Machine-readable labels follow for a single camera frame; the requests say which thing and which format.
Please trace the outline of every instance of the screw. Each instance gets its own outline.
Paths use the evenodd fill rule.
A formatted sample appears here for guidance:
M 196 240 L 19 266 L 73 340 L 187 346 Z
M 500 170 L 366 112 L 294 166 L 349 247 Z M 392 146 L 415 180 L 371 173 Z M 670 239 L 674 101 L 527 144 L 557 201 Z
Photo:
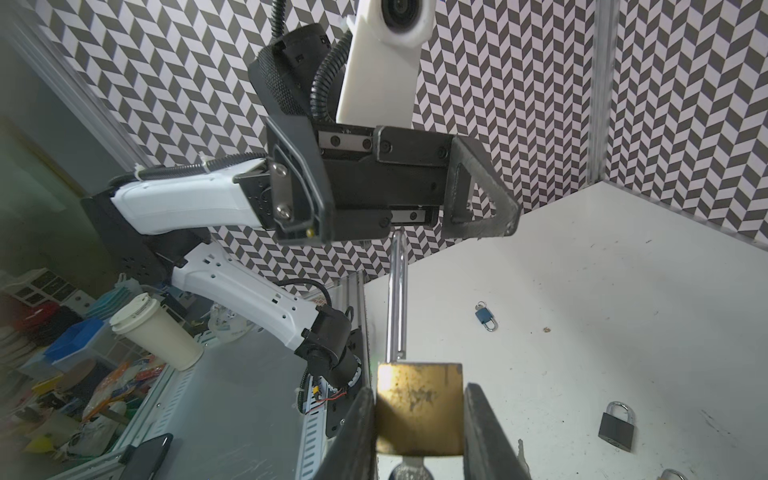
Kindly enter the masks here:
M 288 174 L 288 169 L 283 164 L 272 164 L 272 171 L 278 177 L 285 177 Z
M 277 213 L 277 216 L 283 220 L 290 220 L 290 218 L 293 216 L 293 212 L 291 212 L 290 206 L 286 204 L 280 204 L 275 207 L 275 212 Z

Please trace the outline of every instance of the black bracket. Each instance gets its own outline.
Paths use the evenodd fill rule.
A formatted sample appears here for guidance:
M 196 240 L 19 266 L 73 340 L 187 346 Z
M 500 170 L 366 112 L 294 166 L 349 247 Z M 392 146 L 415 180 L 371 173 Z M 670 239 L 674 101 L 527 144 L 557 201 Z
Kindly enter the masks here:
M 472 180 L 496 206 L 496 215 L 472 220 L 467 210 Z M 506 237 L 518 228 L 520 204 L 491 165 L 482 142 L 453 137 L 448 179 L 445 184 L 442 235 L 444 238 Z

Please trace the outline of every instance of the black and white patterned backdrop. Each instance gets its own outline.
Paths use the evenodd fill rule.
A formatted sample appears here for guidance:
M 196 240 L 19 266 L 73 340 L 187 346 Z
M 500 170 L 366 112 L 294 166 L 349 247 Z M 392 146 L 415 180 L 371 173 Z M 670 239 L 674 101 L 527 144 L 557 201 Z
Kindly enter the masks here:
M 622 0 L 607 178 L 768 247 L 768 1 Z
M 22 0 L 28 14 L 156 164 L 261 148 L 265 110 L 247 65 L 270 38 L 257 0 Z M 292 0 L 288 29 L 338 37 L 350 0 Z M 480 138 L 526 211 L 584 186 L 594 0 L 448 0 L 422 51 L 413 125 Z M 492 206 L 479 193 L 475 214 Z M 216 229 L 269 278 L 378 276 L 389 242 L 285 248 L 269 233 Z M 450 244 L 440 225 L 408 232 L 412 260 Z

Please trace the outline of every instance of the plastic bag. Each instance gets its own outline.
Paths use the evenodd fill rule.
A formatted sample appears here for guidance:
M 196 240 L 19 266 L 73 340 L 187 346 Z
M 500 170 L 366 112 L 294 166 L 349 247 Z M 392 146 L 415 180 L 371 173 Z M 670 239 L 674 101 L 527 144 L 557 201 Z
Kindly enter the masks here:
M 253 328 L 253 322 L 225 306 L 214 303 L 210 307 L 208 328 L 222 342 L 239 339 Z

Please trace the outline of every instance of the yellow object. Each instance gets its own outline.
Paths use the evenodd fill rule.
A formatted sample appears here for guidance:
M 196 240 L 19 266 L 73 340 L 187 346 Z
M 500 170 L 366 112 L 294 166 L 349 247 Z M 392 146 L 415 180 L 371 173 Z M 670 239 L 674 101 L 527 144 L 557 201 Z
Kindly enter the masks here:
M 59 383 L 61 377 L 63 376 L 64 374 L 62 373 L 51 379 L 43 380 L 42 382 L 32 387 L 32 392 L 34 392 L 36 395 L 45 395 L 46 393 L 56 388 L 56 385 Z
M 55 449 L 51 439 L 45 435 L 41 435 L 24 447 L 24 453 L 48 453 L 53 452 Z
M 464 452 L 460 363 L 383 363 L 376 389 L 376 451 L 439 457 Z

